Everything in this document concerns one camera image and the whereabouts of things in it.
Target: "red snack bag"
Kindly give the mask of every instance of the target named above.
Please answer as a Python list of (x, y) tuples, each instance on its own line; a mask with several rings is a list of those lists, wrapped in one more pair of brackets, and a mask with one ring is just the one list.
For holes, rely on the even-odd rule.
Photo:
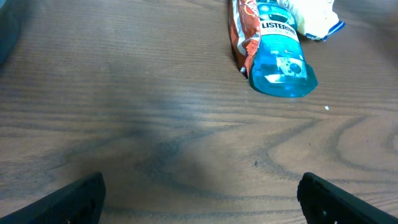
[(256, 0), (230, 1), (229, 36), (238, 58), (238, 67), (249, 76), (261, 38)]

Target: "listerine bottle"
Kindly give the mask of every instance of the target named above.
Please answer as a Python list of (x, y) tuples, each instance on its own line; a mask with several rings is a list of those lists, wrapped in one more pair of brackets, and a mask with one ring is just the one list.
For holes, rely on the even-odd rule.
[(293, 15), (276, 0), (257, 0), (257, 6), (261, 41), (250, 74), (251, 86), (272, 96), (305, 96), (318, 81), (305, 63)]

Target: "wooden table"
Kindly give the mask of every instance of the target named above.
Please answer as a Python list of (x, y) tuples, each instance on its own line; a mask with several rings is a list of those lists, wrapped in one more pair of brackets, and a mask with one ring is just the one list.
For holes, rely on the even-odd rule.
[(398, 216), (397, 4), (337, 0), (319, 86), (260, 94), (227, 0), (19, 0), (0, 69), (0, 216), (99, 170), (101, 223), (304, 223), (314, 172)]

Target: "crumpled plastic bag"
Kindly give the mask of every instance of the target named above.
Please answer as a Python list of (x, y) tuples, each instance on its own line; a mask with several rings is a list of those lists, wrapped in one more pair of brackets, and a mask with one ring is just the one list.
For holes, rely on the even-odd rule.
[(278, 0), (297, 21), (297, 31), (311, 40), (325, 41), (345, 26), (333, 12), (335, 0)]

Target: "bottle label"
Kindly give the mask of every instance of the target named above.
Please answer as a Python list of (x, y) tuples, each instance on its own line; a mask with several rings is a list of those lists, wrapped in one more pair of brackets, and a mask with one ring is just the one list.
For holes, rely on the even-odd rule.
[(283, 35), (299, 42), (299, 38), (293, 27), (279, 21), (261, 21), (260, 33), (261, 35)]

